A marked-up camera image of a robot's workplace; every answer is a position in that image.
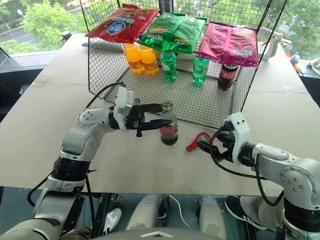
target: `sneaker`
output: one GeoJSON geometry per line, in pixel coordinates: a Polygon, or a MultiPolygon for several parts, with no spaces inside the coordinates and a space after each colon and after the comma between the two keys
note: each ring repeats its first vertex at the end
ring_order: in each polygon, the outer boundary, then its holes
{"type": "Polygon", "coordinates": [[[122,215],[122,210],[117,207],[112,211],[108,212],[105,218],[105,224],[103,229],[103,235],[110,233],[118,225],[122,215]]]}
{"type": "Polygon", "coordinates": [[[234,216],[236,219],[241,221],[245,221],[252,226],[256,227],[259,230],[267,230],[268,228],[265,226],[260,225],[259,223],[252,220],[248,215],[245,213],[243,208],[240,204],[240,197],[238,196],[228,196],[224,202],[226,209],[228,212],[234,216]]]}

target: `road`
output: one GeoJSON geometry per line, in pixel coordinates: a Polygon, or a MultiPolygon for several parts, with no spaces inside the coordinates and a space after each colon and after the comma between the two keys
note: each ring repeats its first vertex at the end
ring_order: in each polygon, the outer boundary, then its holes
{"type": "MultiPolygon", "coordinates": [[[[76,8],[68,12],[72,14],[81,14],[82,10],[81,8],[76,8]]],[[[11,39],[17,40],[18,43],[28,42],[30,44],[41,44],[41,42],[35,40],[35,37],[32,34],[24,31],[22,27],[18,27],[0,34],[0,43],[11,39]]]]}

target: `green soda bottle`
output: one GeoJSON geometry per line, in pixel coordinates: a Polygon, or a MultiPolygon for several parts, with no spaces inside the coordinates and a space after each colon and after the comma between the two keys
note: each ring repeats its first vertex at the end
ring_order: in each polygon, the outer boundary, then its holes
{"type": "Polygon", "coordinates": [[[207,70],[209,66],[209,60],[195,56],[193,58],[193,73],[192,82],[201,85],[206,80],[207,70]]]}
{"type": "Polygon", "coordinates": [[[165,51],[161,53],[161,67],[164,80],[174,82],[177,78],[177,57],[173,52],[165,51]]]}

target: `orange juice bottle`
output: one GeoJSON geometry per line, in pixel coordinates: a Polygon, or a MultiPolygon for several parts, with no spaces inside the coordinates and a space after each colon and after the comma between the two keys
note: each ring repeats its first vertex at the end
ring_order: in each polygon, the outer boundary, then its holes
{"type": "Polygon", "coordinates": [[[130,65],[131,71],[133,73],[141,74],[141,72],[144,70],[144,66],[137,49],[137,43],[124,43],[122,45],[122,49],[125,52],[125,58],[130,65]]]}
{"type": "Polygon", "coordinates": [[[144,71],[147,74],[155,75],[159,71],[157,56],[150,47],[139,45],[138,52],[141,55],[144,71]]]}

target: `plastic bottle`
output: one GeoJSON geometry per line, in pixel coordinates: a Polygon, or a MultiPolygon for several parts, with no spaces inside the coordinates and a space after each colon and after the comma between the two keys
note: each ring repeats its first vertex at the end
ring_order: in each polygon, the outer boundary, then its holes
{"type": "Polygon", "coordinates": [[[193,58],[192,82],[201,85],[206,80],[210,61],[208,59],[197,57],[193,58]]]}
{"type": "Polygon", "coordinates": [[[161,118],[171,120],[170,126],[160,128],[161,141],[165,145],[173,145],[178,141],[178,123],[176,114],[173,111],[174,105],[171,101],[164,101],[162,103],[161,118]]]}
{"type": "Polygon", "coordinates": [[[159,71],[157,56],[150,47],[139,45],[138,52],[141,56],[144,71],[147,74],[155,75],[159,71]]]}
{"type": "Polygon", "coordinates": [[[177,78],[177,57],[173,52],[165,51],[161,54],[161,67],[164,80],[174,82],[177,78]]]}
{"type": "Polygon", "coordinates": [[[296,52],[291,58],[290,58],[290,63],[294,66],[297,65],[300,60],[300,56],[298,52],[296,52]]]}
{"type": "Polygon", "coordinates": [[[218,89],[226,91],[234,83],[234,79],[237,75],[238,65],[223,64],[218,80],[218,89]]]}
{"type": "Polygon", "coordinates": [[[282,44],[282,49],[283,49],[284,52],[287,51],[287,46],[288,46],[287,43],[282,44]]]}
{"type": "Polygon", "coordinates": [[[137,49],[137,43],[124,43],[122,49],[125,52],[125,58],[130,65],[130,69],[133,73],[141,74],[144,70],[144,66],[141,61],[141,56],[137,49]]]}

